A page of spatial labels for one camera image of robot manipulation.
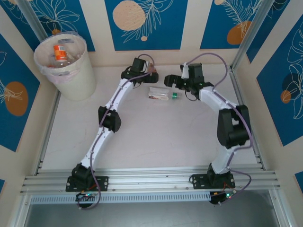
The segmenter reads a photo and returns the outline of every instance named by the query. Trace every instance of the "cable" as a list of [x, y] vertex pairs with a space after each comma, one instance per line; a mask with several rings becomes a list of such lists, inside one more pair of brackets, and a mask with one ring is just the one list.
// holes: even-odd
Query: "cable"
[[194, 102], [194, 101], [197, 101], [197, 100], [198, 100], [197, 98], [196, 98], [196, 99], [190, 99], [190, 98], [188, 98], [186, 91], [185, 91], [185, 97], [186, 97], [186, 98], [187, 98], [189, 101], [192, 101], [192, 102]]
[[95, 176], [95, 173], [94, 173], [94, 170], [93, 170], [93, 161], [92, 161], [92, 160], [93, 160], [93, 154], [94, 154], [95, 146], [96, 146], [96, 144], [98, 143], [98, 141], [99, 141], [99, 139], [101, 138], [101, 136], [103, 135], [103, 133], [105, 132], [104, 126], [102, 125], [103, 122], [104, 122], [104, 120], [105, 120], [105, 117], [107, 116], [108, 112], [110, 111], [110, 109], [111, 109], [112, 106], [114, 105], [113, 103], [115, 102], [115, 100], [116, 100], [118, 94], [120, 93], [120, 91], [122, 91], [123, 87], [124, 87], [128, 82], [131, 82], [132, 80], [139, 79], [139, 78], [145, 77], [145, 76], [147, 76], [147, 75], [150, 75], [150, 74], [155, 70], [155, 61], [154, 61], [154, 59], [153, 59], [150, 55], [145, 54], [145, 53], [140, 54], [140, 55], [138, 56], [138, 58], [140, 58], [141, 56], [148, 56], [148, 57], [151, 59], [151, 61], [152, 61], [151, 70], [148, 71], [147, 73], [144, 73], [143, 75], [140, 75], [140, 76], [137, 76], [137, 77], [133, 77], [133, 78], [130, 78], [129, 80], [127, 80], [127, 81], [119, 88], [119, 90], [117, 91], [115, 97], [113, 98], [111, 104], [109, 105], [109, 108], [105, 111], [105, 113], [104, 113], [104, 115], [103, 115], [103, 117], [102, 117], [102, 119], [101, 119], [101, 121], [100, 121], [99, 127], [100, 127], [100, 128], [102, 127], [102, 132], [100, 133], [100, 135], [97, 137], [96, 141], [94, 142], [94, 144], [93, 144], [93, 146], [92, 146], [92, 149], [91, 149], [91, 151], [90, 151], [90, 157], [89, 157], [90, 171], [91, 171], [91, 174], [92, 174], [92, 176], [93, 176], [93, 178], [94, 178], [95, 184], [96, 184], [96, 186], [97, 186], [97, 188], [98, 188], [98, 200], [97, 200], [96, 203], [92, 204], [91, 206], [89, 206], [89, 207], [87, 207], [87, 208], [82, 208], [82, 207], [80, 206], [80, 201], [82, 201], [82, 198], [86, 198], [87, 196], [81, 197], [81, 198], [78, 200], [78, 202], [77, 202], [77, 206], [78, 206], [79, 209], [81, 209], [81, 210], [90, 210], [90, 209], [96, 207], [96, 206], [99, 204], [100, 200], [101, 200], [101, 188], [100, 188], [100, 185], [99, 185], [99, 183], [98, 183], [98, 180], [97, 180], [97, 178], [96, 178], [96, 176]]
[[[241, 150], [241, 149], [248, 149], [248, 148], [251, 148], [251, 147], [252, 147], [252, 143], [253, 143], [253, 142], [252, 142], [252, 141], [253, 141], [253, 140], [252, 140], [252, 135], [251, 135], [251, 132], [250, 132], [250, 128], [249, 128], [248, 124], [246, 123], [245, 119], [243, 118], [243, 116], [241, 115], [241, 113], [236, 109], [236, 107], [234, 107], [233, 105], [231, 105], [224, 97], [222, 97], [220, 94], [218, 94], [218, 93], [216, 92], [216, 90], [215, 90], [215, 88], [216, 88], [219, 84], [221, 84], [221, 83], [226, 79], [226, 77], [227, 77], [227, 74], [228, 74], [228, 67], [227, 67], [227, 63], [225, 62], [225, 60], [224, 60], [220, 55], [218, 55], [218, 54], [216, 54], [216, 53], [207, 52], [207, 53], [202, 53], [202, 54], [196, 56], [194, 59], [190, 60], [190, 61], [187, 63], [187, 65], [189, 65], [190, 63], [192, 63], [193, 61], [195, 61], [196, 59], [198, 59], [199, 57], [201, 57], [201, 56], [203, 56], [203, 55], [213, 55], [213, 56], [216, 56], [216, 57], [218, 57], [218, 58], [223, 62], [224, 66], [225, 66], [225, 75], [224, 75], [224, 77], [223, 77], [218, 83], [216, 83], [216, 84], [214, 85], [214, 87], [213, 87], [213, 92], [214, 92], [214, 94], [215, 94], [217, 97], [219, 97], [222, 101], [224, 101], [230, 108], [232, 108], [232, 109], [235, 111], [235, 113], [236, 113], [236, 114], [238, 115], [238, 117], [241, 119], [241, 121], [242, 121], [242, 123], [243, 123], [243, 125], [244, 125], [244, 127], [245, 127], [245, 129], [246, 129], [246, 131], [247, 131], [247, 133], [248, 133], [248, 136], [249, 136], [249, 138], [250, 138], [250, 145], [249, 145], [249, 146], [245, 146], [245, 147], [237, 147], [237, 148], [235, 148], [235, 150], [234, 150], [233, 153], [231, 154], [229, 160], [227, 161], [227, 168], [228, 168], [231, 172], [238, 173], [238, 174], [242, 174], [242, 175], [246, 175], [246, 176], [249, 177], [248, 183], [247, 183], [240, 191], [238, 191], [236, 194], [234, 194], [234, 195], [231, 197], [231, 198], [233, 198], [235, 195], [242, 193], [242, 192], [250, 185], [250, 183], [251, 183], [251, 176], [250, 176], [249, 174], [247, 174], [247, 173], [243, 173], [243, 172], [240, 172], [240, 171], [237, 171], [237, 170], [230, 169], [229, 164], [230, 164], [231, 161], [232, 161], [232, 158], [233, 158], [233, 156], [234, 156], [234, 152], [236, 152], [236, 151], [238, 151], [238, 150]], [[220, 205], [223, 204], [223, 203], [226, 203], [226, 202], [229, 201], [230, 199], [227, 199], [227, 200], [225, 200], [224, 202], [221, 202]]]

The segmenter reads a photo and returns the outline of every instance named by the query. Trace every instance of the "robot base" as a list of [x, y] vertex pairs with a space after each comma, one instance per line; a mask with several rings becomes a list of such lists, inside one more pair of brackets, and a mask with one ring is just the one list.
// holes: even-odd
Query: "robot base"
[[212, 165], [209, 165], [207, 174], [193, 174], [190, 182], [194, 189], [223, 189], [226, 185], [235, 188], [233, 175], [230, 172], [225, 174], [216, 174]]
[[[102, 192], [107, 191], [108, 187], [108, 176], [96, 176], [100, 190]], [[66, 192], [97, 192], [98, 188], [96, 187], [94, 178], [91, 174], [90, 167], [87, 169], [81, 165], [73, 169], [71, 176], [67, 179], [66, 183]]]

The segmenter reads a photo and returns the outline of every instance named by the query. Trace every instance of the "white robotic arm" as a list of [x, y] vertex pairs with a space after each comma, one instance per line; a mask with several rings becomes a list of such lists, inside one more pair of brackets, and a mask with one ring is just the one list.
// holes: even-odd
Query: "white robotic arm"
[[[121, 79], [117, 90], [115, 91], [112, 98], [105, 105], [106, 109], [110, 109], [111, 111], [118, 112], [118, 108], [120, 104], [124, 101], [127, 94], [133, 89], [133, 82], [129, 82], [128, 79]], [[100, 126], [98, 133], [89, 148], [89, 151], [85, 155], [85, 157], [81, 160], [82, 166], [87, 169], [90, 167], [90, 154], [92, 155], [92, 166], [95, 167], [95, 162], [98, 159], [98, 156], [102, 153], [102, 148], [105, 147], [106, 142], [114, 135], [114, 131], [110, 130], [107, 127]]]
[[[220, 99], [216, 94], [217, 91], [213, 90], [212, 86], [204, 87], [200, 90], [200, 101], [206, 103], [214, 111], [216, 119], [219, 117], [220, 110], [231, 109], [226, 102]], [[236, 107], [236, 104], [229, 102], [229, 104]], [[229, 172], [228, 165], [231, 156], [234, 153], [234, 150], [238, 147], [233, 146], [231, 148], [226, 148], [225, 146], [220, 146], [218, 148], [218, 154], [215, 160], [212, 162], [213, 170], [216, 174], [225, 174]]]
[[118, 114], [120, 104], [136, 83], [156, 83], [159, 75], [153, 65], [145, 60], [135, 58], [133, 65], [126, 68], [121, 74], [121, 80], [112, 98], [103, 107], [98, 109], [99, 129], [85, 157], [72, 170], [67, 180], [67, 192], [106, 191], [108, 177], [95, 177], [93, 169], [105, 144], [121, 126]]
[[240, 146], [249, 139], [248, 131], [238, 114], [250, 127], [249, 113], [245, 105], [236, 105], [220, 95], [214, 86], [204, 81], [202, 64], [180, 65], [182, 76], [168, 75], [164, 84], [185, 90], [194, 95], [197, 100], [206, 103], [216, 114], [217, 138], [221, 146], [215, 160], [209, 165], [207, 174], [193, 175], [194, 189], [223, 188], [227, 183], [235, 187], [234, 179], [229, 170], [232, 157]]

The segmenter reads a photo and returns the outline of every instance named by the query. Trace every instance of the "white table surface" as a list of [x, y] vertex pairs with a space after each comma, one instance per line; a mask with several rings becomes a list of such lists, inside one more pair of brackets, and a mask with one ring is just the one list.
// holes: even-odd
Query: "white table surface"
[[[142, 84], [129, 93], [119, 110], [121, 128], [100, 155], [97, 168], [203, 166], [217, 153], [217, 119], [200, 101], [191, 102], [184, 91], [179, 100], [148, 99], [150, 87], [165, 87], [164, 77], [181, 75], [179, 66], [158, 66], [159, 82]], [[88, 99], [69, 101], [61, 96], [44, 157], [43, 170], [73, 169], [90, 148], [98, 131], [98, 108], [113, 95], [125, 67], [94, 68], [97, 89]], [[215, 84], [223, 65], [204, 65], [205, 81]], [[229, 77], [217, 88], [237, 103]], [[256, 164], [252, 149], [239, 151], [232, 164]]]

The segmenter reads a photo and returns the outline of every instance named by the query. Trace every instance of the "plastic bottle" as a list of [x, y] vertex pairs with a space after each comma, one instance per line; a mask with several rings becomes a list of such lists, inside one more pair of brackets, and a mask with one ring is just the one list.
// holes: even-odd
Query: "plastic bottle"
[[150, 87], [148, 98], [158, 100], [176, 100], [179, 98], [178, 93], [170, 91], [168, 88]]
[[76, 59], [74, 59], [65, 49], [62, 44], [56, 44], [53, 46], [54, 50], [54, 67], [63, 68], [70, 64], [73, 64]]

